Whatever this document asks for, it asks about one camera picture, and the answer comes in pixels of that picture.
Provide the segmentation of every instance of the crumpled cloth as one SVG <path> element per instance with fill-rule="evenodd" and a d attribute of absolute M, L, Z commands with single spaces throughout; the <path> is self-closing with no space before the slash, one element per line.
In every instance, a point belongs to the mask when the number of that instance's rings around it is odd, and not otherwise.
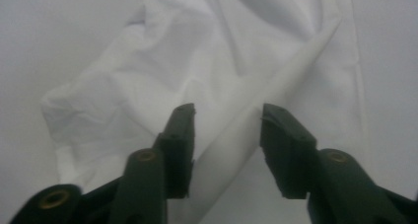
<path fill-rule="evenodd" d="M 259 145 L 264 103 L 367 166 L 358 61 L 351 0 L 138 0 L 102 56 L 41 100 L 61 182 L 117 178 L 186 103 L 196 162 L 171 223 L 198 223 L 231 184 Z"/>

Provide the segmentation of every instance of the white garment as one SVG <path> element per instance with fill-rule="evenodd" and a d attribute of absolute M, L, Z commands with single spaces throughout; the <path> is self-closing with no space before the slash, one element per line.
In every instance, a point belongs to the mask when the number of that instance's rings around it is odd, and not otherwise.
<path fill-rule="evenodd" d="M 196 163 L 171 223 L 199 222 L 228 188 L 258 146 L 264 103 L 293 112 L 319 148 L 367 166 L 351 0 L 138 3 L 102 56 L 42 99 L 62 183 L 89 191 L 120 176 L 185 103 L 197 110 Z M 251 164 L 263 165 L 257 154 Z"/>

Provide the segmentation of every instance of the white cloth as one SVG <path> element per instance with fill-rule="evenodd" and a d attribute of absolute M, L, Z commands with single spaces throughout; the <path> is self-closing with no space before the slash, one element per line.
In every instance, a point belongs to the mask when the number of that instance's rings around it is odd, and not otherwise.
<path fill-rule="evenodd" d="M 118 177 L 185 103 L 197 110 L 196 163 L 171 223 L 199 222 L 228 188 L 258 146 L 263 103 L 367 166 L 351 0 L 138 3 L 102 56 L 42 99 L 62 183 L 88 191 Z"/>

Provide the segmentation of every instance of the folded cloth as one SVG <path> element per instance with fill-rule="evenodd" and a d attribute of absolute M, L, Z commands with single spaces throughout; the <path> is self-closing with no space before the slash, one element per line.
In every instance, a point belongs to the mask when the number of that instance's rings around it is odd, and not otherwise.
<path fill-rule="evenodd" d="M 258 145 L 264 103 L 367 161 L 350 0 L 138 0 L 102 56 L 49 92 L 42 111 L 62 183 L 92 190 L 152 146 L 171 111 L 195 103 L 190 198 L 171 223 L 197 223 Z"/>

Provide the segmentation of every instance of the white surface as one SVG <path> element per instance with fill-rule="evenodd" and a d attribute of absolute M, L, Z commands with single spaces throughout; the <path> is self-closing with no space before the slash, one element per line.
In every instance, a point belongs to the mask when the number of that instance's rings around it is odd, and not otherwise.
<path fill-rule="evenodd" d="M 370 172 L 380 185 L 413 197 L 418 186 L 417 4 L 415 0 L 353 2 L 366 87 Z M 0 0 L 0 6 L 3 223 L 25 199 L 57 179 L 39 113 L 40 97 L 97 58 L 135 7 L 134 0 Z M 294 99 L 292 107 L 305 121 L 310 117 L 301 113 L 297 102 Z M 308 223 L 304 202 L 280 198 L 259 161 L 256 153 L 203 222 L 301 223 L 303 215 Z M 299 212 L 283 211 L 296 207 Z"/>

